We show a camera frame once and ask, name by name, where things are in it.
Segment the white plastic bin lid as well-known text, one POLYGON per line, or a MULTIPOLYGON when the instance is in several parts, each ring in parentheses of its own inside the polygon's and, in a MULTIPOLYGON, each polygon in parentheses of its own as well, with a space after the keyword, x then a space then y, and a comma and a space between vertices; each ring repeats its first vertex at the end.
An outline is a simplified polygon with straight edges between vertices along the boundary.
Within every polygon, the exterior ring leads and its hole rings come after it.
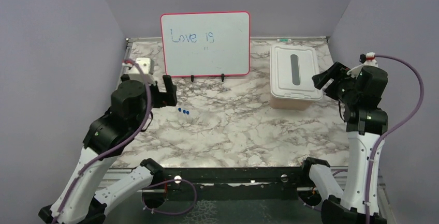
POLYGON ((316 50, 275 44, 270 49, 270 90, 277 99, 316 102, 323 98, 312 77, 319 74, 316 50))

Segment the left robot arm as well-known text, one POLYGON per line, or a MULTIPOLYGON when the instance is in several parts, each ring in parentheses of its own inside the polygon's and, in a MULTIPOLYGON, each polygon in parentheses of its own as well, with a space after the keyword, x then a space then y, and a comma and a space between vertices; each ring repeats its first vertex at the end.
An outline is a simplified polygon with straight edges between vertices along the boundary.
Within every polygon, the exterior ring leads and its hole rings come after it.
POLYGON ((127 177, 99 190, 103 176, 135 136, 146 130, 153 108, 176 106, 177 88, 163 76, 166 90, 122 75, 111 94, 111 105, 93 121, 83 140, 78 164, 60 197, 39 211, 45 223, 103 223, 107 215, 143 187, 156 188, 163 181, 163 167, 145 159, 127 177))

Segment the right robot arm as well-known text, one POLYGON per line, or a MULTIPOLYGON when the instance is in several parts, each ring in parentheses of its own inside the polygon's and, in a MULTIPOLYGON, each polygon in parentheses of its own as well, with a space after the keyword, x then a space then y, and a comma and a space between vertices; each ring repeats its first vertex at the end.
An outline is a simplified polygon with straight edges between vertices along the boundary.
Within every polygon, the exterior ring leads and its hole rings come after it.
POLYGON ((336 182, 330 165, 308 157, 299 171, 299 181, 316 186, 321 197, 323 223, 387 223, 377 203, 379 154, 388 130, 388 115, 378 107, 388 83, 386 71, 371 65, 360 67, 356 76, 336 62, 312 77, 315 88, 344 104, 349 141, 349 162, 344 188, 336 182))

